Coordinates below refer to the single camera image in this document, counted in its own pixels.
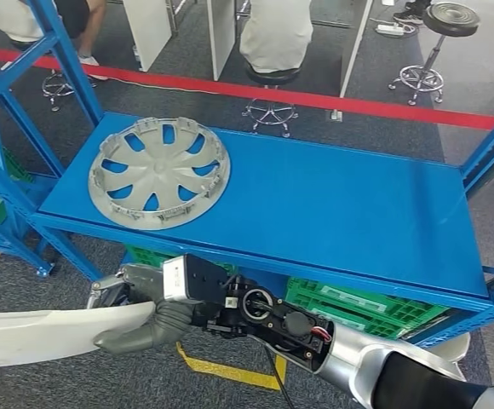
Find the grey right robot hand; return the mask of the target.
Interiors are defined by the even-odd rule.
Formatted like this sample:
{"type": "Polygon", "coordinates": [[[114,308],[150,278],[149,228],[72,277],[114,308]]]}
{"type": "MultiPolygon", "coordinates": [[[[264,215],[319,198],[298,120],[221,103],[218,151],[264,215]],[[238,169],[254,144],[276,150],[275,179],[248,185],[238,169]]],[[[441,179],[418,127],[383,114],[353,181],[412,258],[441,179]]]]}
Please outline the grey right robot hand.
{"type": "MultiPolygon", "coordinates": [[[[110,308],[142,302],[156,304],[162,295],[162,275],[159,269],[138,263],[126,263],[113,275],[107,276],[91,285],[87,308],[110,308]]],[[[126,354],[153,346],[151,325],[119,333],[104,331],[97,335],[93,343],[111,354],[126,354]]]]}

